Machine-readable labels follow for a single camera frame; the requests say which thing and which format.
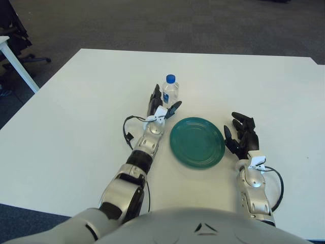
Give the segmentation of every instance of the blue bottle cap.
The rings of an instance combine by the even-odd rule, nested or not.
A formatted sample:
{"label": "blue bottle cap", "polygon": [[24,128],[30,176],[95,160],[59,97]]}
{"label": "blue bottle cap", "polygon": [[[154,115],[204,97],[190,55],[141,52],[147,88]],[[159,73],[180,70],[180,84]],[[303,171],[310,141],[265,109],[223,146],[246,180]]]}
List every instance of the blue bottle cap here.
{"label": "blue bottle cap", "polygon": [[166,76],[166,81],[168,84],[173,84],[175,82],[175,75],[168,75]]}

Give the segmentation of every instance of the bottle label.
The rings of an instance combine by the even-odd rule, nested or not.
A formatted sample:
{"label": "bottle label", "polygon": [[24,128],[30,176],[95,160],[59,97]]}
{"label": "bottle label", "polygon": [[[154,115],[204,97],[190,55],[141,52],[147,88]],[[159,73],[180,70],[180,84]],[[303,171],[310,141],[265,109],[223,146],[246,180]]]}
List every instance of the bottle label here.
{"label": "bottle label", "polygon": [[162,96],[164,98],[164,103],[168,103],[168,98],[169,98],[168,94],[167,93],[162,93]]}

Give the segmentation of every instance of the green plate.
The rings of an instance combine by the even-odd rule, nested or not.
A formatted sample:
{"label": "green plate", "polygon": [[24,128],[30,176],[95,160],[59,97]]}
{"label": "green plate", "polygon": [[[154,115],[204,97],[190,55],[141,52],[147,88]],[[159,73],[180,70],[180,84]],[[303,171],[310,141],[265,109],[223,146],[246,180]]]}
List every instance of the green plate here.
{"label": "green plate", "polygon": [[170,134],[170,144],[174,155],[190,167],[212,167],[224,155],[221,132],[203,118],[185,118],[175,124]]}

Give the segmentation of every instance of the office chair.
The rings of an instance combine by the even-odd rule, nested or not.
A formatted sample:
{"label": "office chair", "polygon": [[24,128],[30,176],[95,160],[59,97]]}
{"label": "office chair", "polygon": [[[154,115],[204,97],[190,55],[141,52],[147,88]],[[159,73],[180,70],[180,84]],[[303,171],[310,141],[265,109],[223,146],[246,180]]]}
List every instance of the office chair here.
{"label": "office chair", "polygon": [[[9,0],[0,0],[0,36],[10,37],[7,41],[8,46],[22,64],[39,61],[51,62],[51,59],[48,57],[36,58],[33,54],[29,54],[25,57],[18,57],[21,54],[21,50],[32,44],[28,39],[26,29],[20,22]],[[0,61],[3,59],[5,59],[4,55],[0,54]],[[11,64],[4,64],[3,67],[6,70],[13,68]]]}

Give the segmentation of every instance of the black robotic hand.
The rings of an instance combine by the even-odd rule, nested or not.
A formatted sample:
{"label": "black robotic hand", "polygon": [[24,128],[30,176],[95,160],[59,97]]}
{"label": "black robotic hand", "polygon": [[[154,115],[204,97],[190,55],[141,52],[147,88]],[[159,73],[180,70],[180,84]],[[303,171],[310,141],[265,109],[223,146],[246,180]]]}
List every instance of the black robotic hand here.
{"label": "black robotic hand", "polygon": [[229,128],[224,126],[224,143],[239,159],[248,159],[248,151],[259,150],[258,136],[254,131],[254,119],[236,112],[232,112],[232,116],[235,118],[233,119],[233,125],[237,130],[240,142],[238,143],[233,139]]}

